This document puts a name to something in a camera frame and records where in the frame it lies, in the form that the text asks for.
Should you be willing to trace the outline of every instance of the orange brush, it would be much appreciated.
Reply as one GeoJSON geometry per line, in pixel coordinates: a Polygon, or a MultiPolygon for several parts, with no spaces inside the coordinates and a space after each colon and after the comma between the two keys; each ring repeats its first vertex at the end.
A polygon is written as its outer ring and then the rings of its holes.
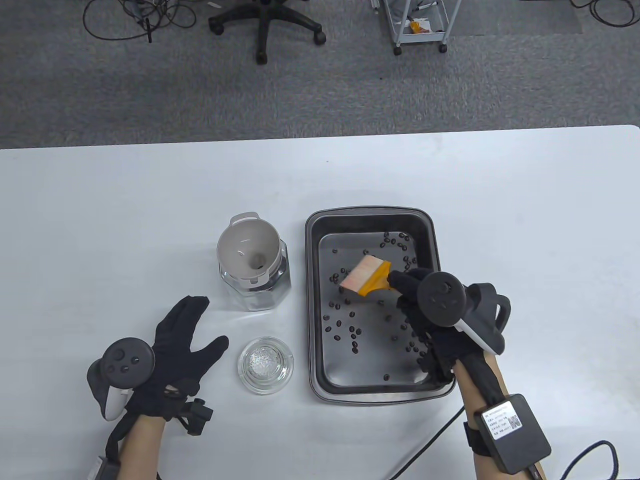
{"type": "Polygon", "coordinates": [[[375,290],[392,290],[387,282],[391,262],[365,255],[340,286],[363,297],[375,290]]]}

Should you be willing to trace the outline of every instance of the brush bristles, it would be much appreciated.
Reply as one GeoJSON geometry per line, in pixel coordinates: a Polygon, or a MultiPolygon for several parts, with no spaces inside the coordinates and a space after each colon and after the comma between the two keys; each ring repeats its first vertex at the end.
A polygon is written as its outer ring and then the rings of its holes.
{"type": "Polygon", "coordinates": [[[356,268],[351,270],[351,273],[340,284],[341,287],[358,292],[368,279],[380,268],[384,263],[384,260],[377,259],[371,255],[365,255],[356,268]]]}

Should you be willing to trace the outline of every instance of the black metal tray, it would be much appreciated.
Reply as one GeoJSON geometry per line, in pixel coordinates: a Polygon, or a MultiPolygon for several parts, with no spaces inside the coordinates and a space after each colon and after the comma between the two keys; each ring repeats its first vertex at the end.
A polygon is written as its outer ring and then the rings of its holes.
{"type": "Polygon", "coordinates": [[[423,372],[418,365],[418,358],[433,355],[396,309],[397,292],[372,292],[363,298],[342,291],[332,280],[335,274],[345,278],[366,253],[389,260],[398,270],[439,270],[433,222],[425,212],[401,207],[316,212],[307,220],[305,247],[310,380],[318,396],[396,403],[451,391],[454,383],[442,380],[435,361],[433,371],[423,372]]]}

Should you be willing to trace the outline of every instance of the black glove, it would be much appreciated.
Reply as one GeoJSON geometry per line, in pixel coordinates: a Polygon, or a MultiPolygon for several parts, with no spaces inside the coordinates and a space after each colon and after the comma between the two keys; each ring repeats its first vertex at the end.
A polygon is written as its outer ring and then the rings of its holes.
{"type": "Polygon", "coordinates": [[[417,291],[420,281],[433,273],[429,268],[415,268],[406,273],[392,271],[387,281],[392,288],[398,290],[402,296],[398,298],[397,307],[409,319],[409,324],[418,337],[430,337],[433,349],[440,358],[451,368],[456,360],[471,353],[482,353],[482,348],[453,327],[441,327],[433,324],[418,307],[417,291]]]}
{"type": "Polygon", "coordinates": [[[198,393],[202,376],[229,347],[229,339],[222,336],[191,352],[193,332],[208,306],[207,297],[186,296],[158,324],[152,347],[156,354],[154,372],[133,389],[128,412],[169,421],[178,415],[187,396],[198,393]]]}

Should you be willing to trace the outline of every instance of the qr code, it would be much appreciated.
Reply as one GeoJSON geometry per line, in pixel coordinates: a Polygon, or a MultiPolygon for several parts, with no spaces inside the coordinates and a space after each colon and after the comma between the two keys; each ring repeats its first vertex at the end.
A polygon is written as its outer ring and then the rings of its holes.
{"type": "Polygon", "coordinates": [[[517,415],[509,417],[507,418],[507,420],[509,421],[509,425],[511,425],[511,428],[513,429],[522,427],[522,424],[520,423],[520,419],[518,418],[517,415]]]}

